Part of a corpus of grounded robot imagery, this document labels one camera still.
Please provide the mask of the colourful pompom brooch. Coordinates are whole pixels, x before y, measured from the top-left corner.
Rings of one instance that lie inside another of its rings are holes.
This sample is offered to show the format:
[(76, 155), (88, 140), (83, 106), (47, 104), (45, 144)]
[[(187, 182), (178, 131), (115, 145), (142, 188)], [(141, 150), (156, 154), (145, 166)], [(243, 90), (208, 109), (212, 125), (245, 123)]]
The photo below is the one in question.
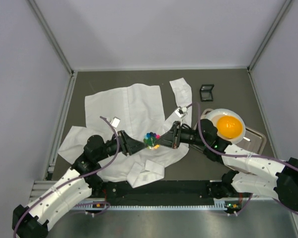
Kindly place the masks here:
[(155, 144), (155, 142), (160, 138), (159, 134), (153, 133), (153, 132), (148, 132), (144, 136), (144, 143), (148, 146), (149, 149), (155, 150), (159, 148), (158, 144)]

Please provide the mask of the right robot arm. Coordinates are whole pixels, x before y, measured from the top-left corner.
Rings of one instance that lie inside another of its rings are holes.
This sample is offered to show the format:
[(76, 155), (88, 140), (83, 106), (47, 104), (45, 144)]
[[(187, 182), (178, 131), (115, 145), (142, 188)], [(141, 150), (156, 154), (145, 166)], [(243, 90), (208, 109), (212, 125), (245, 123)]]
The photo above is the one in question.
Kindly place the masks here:
[(273, 198), (298, 212), (298, 159), (267, 159), (242, 149), (219, 137), (218, 130), (208, 119), (200, 120), (196, 129), (175, 121), (168, 132), (154, 141), (156, 146), (172, 149), (182, 143), (201, 147), (209, 160), (230, 169), (220, 182), (208, 184), (208, 194), (213, 198), (251, 193)]

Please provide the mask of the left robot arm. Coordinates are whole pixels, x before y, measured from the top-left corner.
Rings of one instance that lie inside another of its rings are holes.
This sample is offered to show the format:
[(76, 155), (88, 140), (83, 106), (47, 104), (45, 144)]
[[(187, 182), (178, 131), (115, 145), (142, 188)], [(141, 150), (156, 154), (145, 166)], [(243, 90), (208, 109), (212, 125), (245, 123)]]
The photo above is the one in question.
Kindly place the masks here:
[(105, 142), (100, 135), (93, 135), (66, 173), (44, 194), (32, 203), (17, 206), (13, 211), (13, 237), (45, 238), (53, 225), (75, 205), (92, 194), (102, 192), (103, 179), (98, 172), (103, 170), (99, 162), (119, 153), (133, 155), (147, 145), (131, 138), (121, 130)]

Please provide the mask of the white shirt garment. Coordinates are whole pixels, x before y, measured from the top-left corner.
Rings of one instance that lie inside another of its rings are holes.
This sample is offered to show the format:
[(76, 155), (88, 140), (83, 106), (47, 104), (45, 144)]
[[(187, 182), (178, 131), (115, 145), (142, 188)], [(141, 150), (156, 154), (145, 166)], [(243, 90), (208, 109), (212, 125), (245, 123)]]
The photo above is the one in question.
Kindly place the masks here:
[[(164, 116), (162, 95), (159, 86), (134, 84), (86, 96), (85, 127), (72, 126), (61, 144), (58, 153), (70, 164), (83, 153), (83, 147), (93, 135), (108, 140), (112, 130), (101, 117), (120, 120), (117, 130), (124, 130), (133, 139), (143, 141), (145, 135), (154, 132), (163, 135), (180, 118), (172, 112)], [(164, 146), (144, 149), (131, 156), (117, 155), (115, 161), (98, 172), (104, 181), (127, 181), (136, 188), (164, 178), (165, 168), (181, 160), (189, 151), (187, 144), (178, 149)]]

